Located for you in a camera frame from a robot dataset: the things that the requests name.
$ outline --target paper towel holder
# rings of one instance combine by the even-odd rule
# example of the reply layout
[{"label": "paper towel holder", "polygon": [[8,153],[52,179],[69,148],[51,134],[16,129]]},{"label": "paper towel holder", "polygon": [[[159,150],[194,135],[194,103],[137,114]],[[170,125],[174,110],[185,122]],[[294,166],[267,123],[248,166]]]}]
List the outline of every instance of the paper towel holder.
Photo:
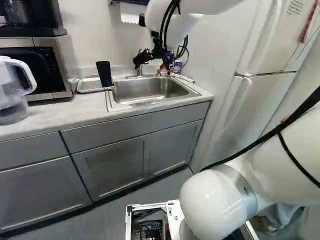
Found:
[{"label": "paper towel holder", "polygon": [[149,0],[107,0],[107,2],[109,6],[120,2],[147,6]]}]

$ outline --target refrigerator handle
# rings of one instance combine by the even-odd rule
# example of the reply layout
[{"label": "refrigerator handle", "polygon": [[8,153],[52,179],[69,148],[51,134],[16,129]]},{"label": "refrigerator handle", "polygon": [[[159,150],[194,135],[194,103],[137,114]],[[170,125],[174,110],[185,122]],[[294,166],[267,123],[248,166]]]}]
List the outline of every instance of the refrigerator handle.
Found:
[{"label": "refrigerator handle", "polygon": [[[249,77],[244,77],[242,80],[247,81],[247,85],[245,87],[245,90],[243,91],[243,94],[241,96],[241,98],[239,99],[238,105],[236,106],[235,110],[232,112],[232,108],[230,108],[229,112],[227,113],[227,117],[229,117],[229,120],[226,119],[225,124],[224,124],[224,130],[228,129],[228,127],[234,122],[237,114],[239,113],[240,109],[242,108],[247,96],[249,95],[249,92],[251,90],[251,87],[253,85],[252,80]],[[230,106],[232,106],[235,101],[237,101],[238,99],[234,98],[232,101],[232,104]]]},{"label": "refrigerator handle", "polygon": [[257,61],[254,62],[253,67],[250,69],[250,72],[248,72],[246,74],[246,76],[254,76],[258,73],[259,68],[261,67],[262,62],[268,53],[271,42],[272,42],[274,35],[276,33],[277,24],[278,24],[280,16],[281,16],[281,8],[282,8],[282,1],[283,0],[275,0],[275,1],[276,1],[276,5],[275,5],[274,20],[273,20],[269,35],[267,37],[267,40],[265,42],[264,48],[261,51],[261,54],[259,55],[259,58],[257,59]]}]

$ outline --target floor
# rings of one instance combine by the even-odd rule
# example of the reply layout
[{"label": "floor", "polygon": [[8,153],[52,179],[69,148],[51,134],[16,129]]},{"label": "floor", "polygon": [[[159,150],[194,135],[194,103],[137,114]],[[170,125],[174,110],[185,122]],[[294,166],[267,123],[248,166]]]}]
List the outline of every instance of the floor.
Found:
[{"label": "floor", "polygon": [[159,203],[179,198],[184,182],[192,176],[187,168],[128,195],[73,218],[16,235],[10,240],[124,240],[128,204]]}]

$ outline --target paper towel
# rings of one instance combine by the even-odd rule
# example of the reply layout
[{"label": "paper towel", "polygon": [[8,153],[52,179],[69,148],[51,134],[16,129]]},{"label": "paper towel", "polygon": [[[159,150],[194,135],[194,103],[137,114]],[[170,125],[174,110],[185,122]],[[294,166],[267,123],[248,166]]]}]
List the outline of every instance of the paper towel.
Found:
[{"label": "paper towel", "polygon": [[144,5],[120,2],[121,20],[124,23],[138,24],[139,15],[144,14],[146,9]]}]

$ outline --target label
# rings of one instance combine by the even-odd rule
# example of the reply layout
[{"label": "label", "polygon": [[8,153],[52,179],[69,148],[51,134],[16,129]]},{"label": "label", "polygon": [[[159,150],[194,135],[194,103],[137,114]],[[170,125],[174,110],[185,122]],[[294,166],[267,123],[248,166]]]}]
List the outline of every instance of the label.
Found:
[{"label": "label", "polygon": [[286,13],[289,15],[300,15],[303,9],[304,3],[302,0],[291,0]]}]

